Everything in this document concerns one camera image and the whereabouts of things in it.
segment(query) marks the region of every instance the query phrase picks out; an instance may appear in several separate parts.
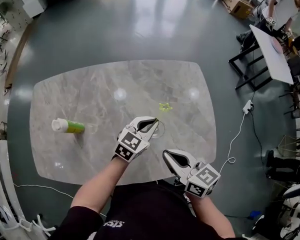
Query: white cylinder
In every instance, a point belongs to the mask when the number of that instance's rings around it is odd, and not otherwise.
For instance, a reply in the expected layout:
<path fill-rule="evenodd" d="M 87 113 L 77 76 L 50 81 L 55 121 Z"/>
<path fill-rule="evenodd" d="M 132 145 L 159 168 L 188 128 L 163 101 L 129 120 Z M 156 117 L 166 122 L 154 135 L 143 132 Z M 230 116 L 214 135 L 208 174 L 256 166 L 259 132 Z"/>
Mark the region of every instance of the white cylinder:
<path fill-rule="evenodd" d="M 68 121 L 62 118 L 52 120 L 51 126 L 52 129 L 57 133 L 66 133 L 69 127 Z"/>

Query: green label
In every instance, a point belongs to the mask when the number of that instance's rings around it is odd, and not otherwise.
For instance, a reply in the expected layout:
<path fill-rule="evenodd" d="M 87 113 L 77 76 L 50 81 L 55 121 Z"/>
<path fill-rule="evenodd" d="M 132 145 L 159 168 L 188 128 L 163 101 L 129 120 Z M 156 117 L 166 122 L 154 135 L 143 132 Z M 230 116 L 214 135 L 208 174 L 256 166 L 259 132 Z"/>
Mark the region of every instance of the green label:
<path fill-rule="evenodd" d="M 67 133 L 79 134 L 85 130 L 85 125 L 82 123 L 73 122 L 69 120 L 67 120 L 67 122 L 68 122 L 68 129 L 66 130 Z"/>

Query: black t-shirt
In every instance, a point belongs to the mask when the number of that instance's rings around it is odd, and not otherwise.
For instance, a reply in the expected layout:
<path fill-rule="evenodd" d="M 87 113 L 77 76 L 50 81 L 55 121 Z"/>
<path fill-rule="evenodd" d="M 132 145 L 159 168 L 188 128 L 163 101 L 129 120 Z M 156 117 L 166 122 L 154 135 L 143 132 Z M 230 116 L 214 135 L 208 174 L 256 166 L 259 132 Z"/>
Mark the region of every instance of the black t-shirt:
<path fill-rule="evenodd" d="M 209 225 L 191 213 L 182 192 L 160 181 L 117 186 L 105 223 L 86 207 L 72 207 L 49 240 L 200 239 L 221 240 Z"/>

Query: white extension socket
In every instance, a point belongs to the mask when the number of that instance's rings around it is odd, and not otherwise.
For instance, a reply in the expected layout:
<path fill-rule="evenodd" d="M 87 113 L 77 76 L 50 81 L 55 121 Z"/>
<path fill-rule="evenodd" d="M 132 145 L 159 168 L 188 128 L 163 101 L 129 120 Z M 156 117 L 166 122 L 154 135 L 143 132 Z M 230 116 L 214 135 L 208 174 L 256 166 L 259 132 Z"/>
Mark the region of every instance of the white extension socket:
<path fill-rule="evenodd" d="M 253 107 L 253 103 L 251 102 L 251 99 L 248 100 L 248 102 L 245 104 L 245 106 L 243 107 L 242 111 L 244 112 L 245 115 L 247 115 L 250 110 L 251 110 L 251 107 Z"/>

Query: brown box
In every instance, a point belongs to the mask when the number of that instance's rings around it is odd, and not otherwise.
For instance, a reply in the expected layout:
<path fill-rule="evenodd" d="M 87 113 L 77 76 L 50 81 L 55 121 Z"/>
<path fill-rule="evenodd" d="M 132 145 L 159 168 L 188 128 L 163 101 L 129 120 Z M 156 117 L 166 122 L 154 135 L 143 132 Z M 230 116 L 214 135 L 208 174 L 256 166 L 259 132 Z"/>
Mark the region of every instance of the brown box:
<path fill-rule="evenodd" d="M 239 19 L 245 19 L 254 7 L 247 0 L 222 0 L 227 11 Z"/>

